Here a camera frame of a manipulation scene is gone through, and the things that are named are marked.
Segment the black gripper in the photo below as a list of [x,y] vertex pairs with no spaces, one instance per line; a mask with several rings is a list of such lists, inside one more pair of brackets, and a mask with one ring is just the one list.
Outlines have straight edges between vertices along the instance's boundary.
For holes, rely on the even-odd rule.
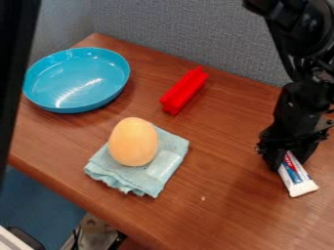
[[321,115],[332,104],[332,86],[325,82],[291,82],[279,94],[273,122],[260,132],[256,152],[272,172],[283,162],[287,150],[304,164],[325,135],[317,128]]

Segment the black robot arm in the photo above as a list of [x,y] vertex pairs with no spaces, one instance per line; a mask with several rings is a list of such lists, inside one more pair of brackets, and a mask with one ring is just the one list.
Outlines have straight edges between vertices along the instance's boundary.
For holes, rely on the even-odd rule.
[[334,113],[334,5],[328,0],[242,0],[242,6],[264,19],[291,79],[256,144],[276,170],[287,153],[305,162],[334,127],[323,117]]

